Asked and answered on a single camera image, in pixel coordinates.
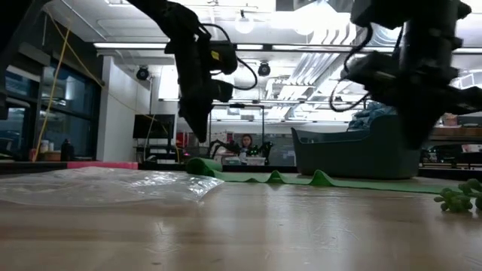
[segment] green yoga mat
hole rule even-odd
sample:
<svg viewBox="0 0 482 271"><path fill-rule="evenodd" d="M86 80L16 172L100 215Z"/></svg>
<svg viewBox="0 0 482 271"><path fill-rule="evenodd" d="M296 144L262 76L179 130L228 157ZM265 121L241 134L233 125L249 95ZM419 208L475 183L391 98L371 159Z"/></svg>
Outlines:
<svg viewBox="0 0 482 271"><path fill-rule="evenodd" d="M426 185L413 182L375 182L375 181L341 181L330 178L323 171L318 170L312 178L283 175L277 171L272 173L222 172L222 165L214 160L193 158L186 165L186 172L204 175L231 182L258 182L267 184L305 184L323 187L348 187L358 189L388 190L412 193L438 194L447 186Z"/></svg>

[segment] pink object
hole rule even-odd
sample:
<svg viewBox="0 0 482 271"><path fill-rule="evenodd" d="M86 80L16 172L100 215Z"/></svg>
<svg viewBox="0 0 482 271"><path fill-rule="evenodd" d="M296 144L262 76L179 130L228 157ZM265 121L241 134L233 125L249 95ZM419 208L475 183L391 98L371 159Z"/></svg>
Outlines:
<svg viewBox="0 0 482 271"><path fill-rule="evenodd" d="M96 166L110 169L139 169L139 164L134 162L67 162L67 169L81 169Z"/></svg>

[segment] gray bin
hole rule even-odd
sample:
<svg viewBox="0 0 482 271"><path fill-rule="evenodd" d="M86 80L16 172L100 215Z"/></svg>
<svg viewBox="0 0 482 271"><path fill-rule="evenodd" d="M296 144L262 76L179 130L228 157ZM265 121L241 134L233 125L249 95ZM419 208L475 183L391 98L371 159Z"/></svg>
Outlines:
<svg viewBox="0 0 482 271"><path fill-rule="evenodd" d="M406 149L395 115L377 117L369 131L291 132L303 175L320 169L338 177L403 179L418 172L420 150Z"/></svg>

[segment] wire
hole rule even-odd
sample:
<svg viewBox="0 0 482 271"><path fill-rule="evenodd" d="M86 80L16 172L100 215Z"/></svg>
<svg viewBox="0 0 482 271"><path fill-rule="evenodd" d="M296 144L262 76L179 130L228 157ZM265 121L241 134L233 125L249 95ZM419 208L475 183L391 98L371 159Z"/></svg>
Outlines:
<svg viewBox="0 0 482 271"><path fill-rule="evenodd" d="M144 142L144 160L143 160L142 162L145 161L145 149L146 149L146 147L148 146L149 135L151 134L152 124L154 123L154 118L155 118L155 117L156 117L156 115L153 115L153 116L152 116L151 125L149 125L148 135L146 136L146 139L145 139L145 142Z"/></svg>
<svg viewBox="0 0 482 271"><path fill-rule="evenodd" d="M368 24L368 26L366 28L367 28L367 35L365 36L365 39L360 44L358 44L354 48L352 48L350 50L350 52L348 53L348 56L346 56L345 61L343 61L343 70L346 73L349 73L349 68L348 68L349 59L352 56L354 56L355 54L359 53L365 46L367 46L368 42L370 42L371 38L373 38L373 36L374 36L373 26L371 24ZM337 113L341 113L341 112L345 112L345 111L354 109L356 106L361 104L370 95L370 93L366 93L360 100L358 100L357 102L355 102L354 104L350 105L347 108L336 108L333 104L334 93L337 91L337 87L340 84L340 82L345 80L345 79L346 79L346 77L341 78L338 81L338 83L334 86L333 90L331 91L330 97L328 98L328 104L330 105L330 109L337 112Z"/></svg>
<svg viewBox="0 0 482 271"><path fill-rule="evenodd" d="M203 26L211 26L211 27L214 27L216 29L219 29L221 30L221 32L223 33L223 35L226 37L227 39L227 42L231 43L231 38L229 37L229 35L227 34L226 30L224 30L224 28L214 24L214 23L203 23L202 24ZM246 68L248 68L248 70L253 74L253 76L255 77L255 82L253 83L253 85L251 85L250 87L237 87L237 86L233 86L233 88L235 90L252 90L254 89L257 85L258 85L258 76L256 75L256 72L246 63L244 62L242 59L240 59L239 57L236 57L236 59L238 60L239 63L243 64Z"/></svg>
<svg viewBox="0 0 482 271"><path fill-rule="evenodd" d="M395 49L400 48L401 39L404 36L404 26L401 26L400 33L398 33L397 41L395 42Z"/></svg>
<svg viewBox="0 0 482 271"><path fill-rule="evenodd" d="M349 59L354 56L356 53L359 53L365 46L367 46L368 42L370 42L371 38L374 36L374 28L371 26L371 24L368 24L367 28L367 35L365 36L365 39L358 45L356 45L354 48L350 50L348 53L348 56L346 56L345 61L343 62L343 70L348 73L349 68L348 68L348 61Z"/></svg>
<svg viewBox="0 0 482 271"><path fill-rule="evenodd" d="M358 106L359 104L361 104L366 98L368 98L368 96L370 95L369 93L366 93L363 98L361 98L360 100L358 100L357 102L355 102L354 104L350 105L349 107L347 108L336 108L333 104L333 101L334 101L334 93L337 91L337 87L338 85L341 83L341 81L343 81L344 78L341 78L338 83L334 86L333 90L331 91L331 94L328 98L328 104L330 105L330 109L337 112L337 113L341 113L341 112L345 112L345 111L348 111L348 110L352 110L354 109L356 106Z"/></svg>
<svg viewBox="0 0 482 271"><path fill-rule="evenodd" d="M246 68L248 68L248 70L253 74L253 76L255 77L255 82L253 83L253 85L251 85L250 87L236 87L236 86L233 86L233 88L235 90L252 90L254 89L257 85L258 85L258 76L256 75L255 71L248 65L246 64L246 62L244 62L242 59L240 59L239 57L236 57L239 61L239 63L243 64Z"/></svg>
<svg viewBox="0 0 482 271"><path fill-rule="evenodd" d="M114 98L116 101L118 101L121 105L125 106L126 108L128 108L128 109L134 111L135 113L140 114L140 115L142 115L142 116L144 116L144 117L146 117L146 118L149 118L149 119L151 119L151 120L153 120L153 121L154 121L154 120L155 120L155 121L158 121L158 120L156 120L155 118L153 118L153 117L151 117L151 116L149 116L149 115L140 113L140 112L138 112L136 109L131 108L131 107L128 106L126 103L122 102L118 97L112 95L108 90L106 90L106 89L105 89L105 84L104 84L100 79L98 79L95 75L93 75L93 73L88 69L88 67L85 66L85 64L84 64L84 62L82 61L82 59L77 55L77 53L75 52L74 48L72 48L72 46L71 46L70 43L68 42L68 37L69 37L69 32L70 32L69 30L70 30L70 29L67 29L67 33L66 33L66 35L64 35L64 34L62 33L62 30L60 30L60 27L57 25L55 19L53 18L52 13L51 13L48 9L46 9L45 11L46 11L47 15L49 16L50 20L52 21L53 25L55 26L55 28L56 28L57 32L59 33L60 37L62 37L62 39L64 40L64 46L67 46L67 47L70 49L70 51L72 52L72 54L74 55L74 57L76 58L76 60L79 62L79 64L81 64L82 68L85 70L85 72L87 73L87 75L89 75L89 76L101 87L101 89L107 91L107 94L108 94L110 97ZM56 77L55 77L54 80L53 80L53 87L54 87L55 84L56 84ZM161 124L161 126L163 127L164 132L165 132L167 135L169 135L169 133L167 132L166 127L164 127L164 125L162 125L162 124ZM38 143L38 147L37 147L36 153L38 153L39 148L40 148L40 143ZM181 162L181 160L180 160L180 153L179 153L179 149L178 149L178 147L177 147L176 144L174 144L174 148L175 148L175 152L177 153L178 163L180 163L180 162Z"/></svg>
<svg viewBox="0 0 482 271"><path fill-rule="evenodd" d="M63 41L62 51L60 52L59 63L57 64L57 68L55 69L55 75L53 76L52 90L50 91L50 97L49 97L49 100L48 100L47 109L45 109L44 122L42 124L42 128L40 130L40 133L38 134L37 148L35 149L35 154L32 158L32 162L37 161L38 153L40 152L40 144L41 144L42 138L43 138L44 133L45 133L45 128L47 128L48 115L49 115L49 112L50 112L50 107L52 106L53 95L55 93L55 86L56 86L56 83L57 83L57 78L59 77L60 66L62 65L63 57L66 54L67 39L69 38L71 27L72 27L72 21L69 23L69 27L67 28L66 38Z"/></svg>

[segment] woman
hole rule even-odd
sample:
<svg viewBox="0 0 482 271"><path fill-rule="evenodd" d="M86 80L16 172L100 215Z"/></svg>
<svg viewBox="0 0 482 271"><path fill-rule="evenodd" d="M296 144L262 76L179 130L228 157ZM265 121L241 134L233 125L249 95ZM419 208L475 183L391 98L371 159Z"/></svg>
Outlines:
<svg viewBox="0 0 482 271"><path fill-rule="evenodd" d="M246 164L247 153L252 143L253 138L249 134L245 134L241 138L241 151L239 152L239 160L244 165Z"/></svg>

